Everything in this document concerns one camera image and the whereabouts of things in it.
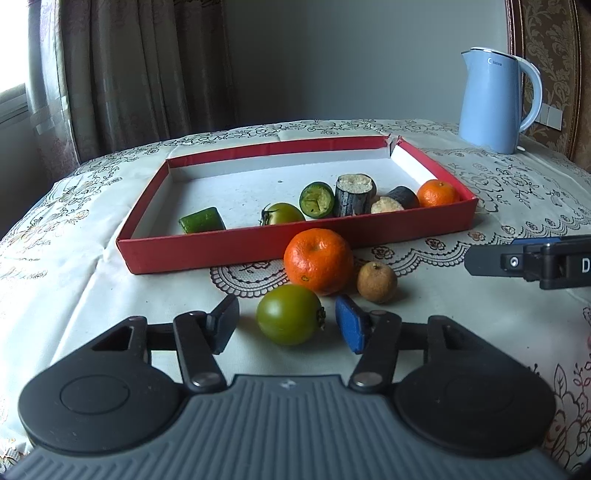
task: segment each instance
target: kettle spout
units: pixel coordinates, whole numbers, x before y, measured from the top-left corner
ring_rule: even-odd
[[[464,62],[466,63],[466,68],[470,70],[470,64],[472,63],[472,57],[474,55],[473,50],[463,51],[462,57],[464,58]]]

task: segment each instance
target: white wall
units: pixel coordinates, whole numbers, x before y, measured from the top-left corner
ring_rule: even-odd
[[[225,0],[242,124],[459,120],[472,46],[506,51],[504,0]]]
[[[28,114],[10,122],[0,124],[0,238],[48,190]]]

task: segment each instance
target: cut sugarcane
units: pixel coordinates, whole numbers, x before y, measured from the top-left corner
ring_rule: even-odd
[[[404,210],[404,207],[400,202],[390,197],[380,197],[379,200],[371,206],[371,213],[398,212],[399,210]]]
[[[335,217],[369,213],[374,185],[374,181],[362,173],[341,175],[336,181]]]
[[[372,186],[371,187],[371,195],[370,195],[370,197],[371,198],[374,198],[378,194],[378,188],[376,187],[376,184],[375,184],[373,178],[370,177],[369,175],[366,175],[365,173],[359,173],[358,175],[363,175],[364,177],[367,177],[367,178],[370,179],[371,186]]]
[[[411,208],[419,208],[419,202],[414,192],[406,187],[396,187],[394,190],[390,190],[386,197],[396,200],[405,210]]]

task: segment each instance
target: kettle lid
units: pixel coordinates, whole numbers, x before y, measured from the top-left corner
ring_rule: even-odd
[[[470,50],[463,51],[462,54],[468,53],[469,51],[472,51],[472,50],[482,50],[487,53],[496,53],[497,55],[503,55],[504,57],[507,57],[510,59],[514,59],[514,60],[516,59],[515,55],[511,55],[510,53],[507,53],[505,51],[495,50],[494,48],[489,48],[489,47],[472,47]]]

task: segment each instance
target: wooden chair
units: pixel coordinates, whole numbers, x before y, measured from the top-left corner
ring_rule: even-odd
[[[508,50],[539,68],[544,103],[563,111],[561,131],[534,123],[526,134],[591,169],[591,83],[582,82],[591,69],[591,13],[577,1],[582,0],[505,0]],[[590,46],[585,58],[584,45]],[[525,110],[532,95],[527,79]]]

